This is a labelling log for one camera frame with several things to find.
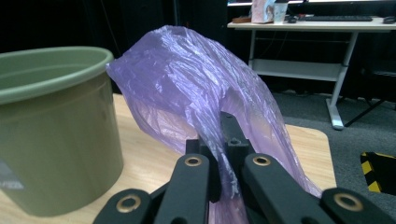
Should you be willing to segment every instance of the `table surface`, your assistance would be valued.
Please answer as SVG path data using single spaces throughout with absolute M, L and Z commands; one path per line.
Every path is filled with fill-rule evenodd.
M 384 24 L 383 18 L 374 17 L 372 21 L 297 21 L 274 25 L 273 23 L 228 23 L 228 28 L 243 30 L 284 30 L 284 31 L 323 31 L 323 32 L 385 32 L 396 30 L 396 23 Z
M 57 217 L 29 216 L 0 191 L 1 223 L 92 223 L 108 199 L 119 191 L 143 189 L 151 193 L 169 181 L 180 155 L 140 131 L 121 95 L 114 94 L 114 103 L 124 158 L 124 168 L 116 184 L 93 203 Z M 305 174 L 321 189 L 334 188 L 335 177 L 326 134 L 290 125 L 287 129 Z

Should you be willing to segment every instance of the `desk shelf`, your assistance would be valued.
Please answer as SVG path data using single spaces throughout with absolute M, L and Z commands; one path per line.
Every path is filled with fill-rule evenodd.
M 254 59 L 249 66 L 262 76 L 337 81 L 340 63 L 306 63 Z

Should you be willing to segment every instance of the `keyboard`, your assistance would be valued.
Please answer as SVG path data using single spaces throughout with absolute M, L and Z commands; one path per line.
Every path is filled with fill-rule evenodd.
M 369 16 L 312 16 L 301 17 L 299 21 L 372 21 Z

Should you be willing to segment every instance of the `wooden table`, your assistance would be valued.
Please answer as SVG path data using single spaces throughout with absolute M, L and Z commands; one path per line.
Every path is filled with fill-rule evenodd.
M 107 200 L 119 191 L 143 189 L 151 193 L 169 180 L 180 155 L 140 131 L 121 95 L 114 95 L 114 103 L 124 158 L 124 169 L 116 184 L 93 203 L 57 217 L 29 216 L 0 191 L 1 223 L 92 223 Z M 335 187 L 327 136 L 297 126 L 287 125 L 287 129 L 306 175 L 322 189 Z

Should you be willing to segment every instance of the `gray carpet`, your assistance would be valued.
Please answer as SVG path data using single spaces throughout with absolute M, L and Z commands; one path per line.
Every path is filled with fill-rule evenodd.
M 294 91 L 273 92 L 273 95 L 286 124 L 327 134 L 337 186 L 358 192 L 396 220 L 396 196 L 369 191 L 360 161 L 360 154 L 364 151 L 396 156 L 395 104 L 385 102 L 350 127 L 336 131 L 332 128 L 325 103 L 330 95 L 297 95 Z M 346 123 L 367 106 L 361 99 L 346 99 L 338 105 L 338 111 Z

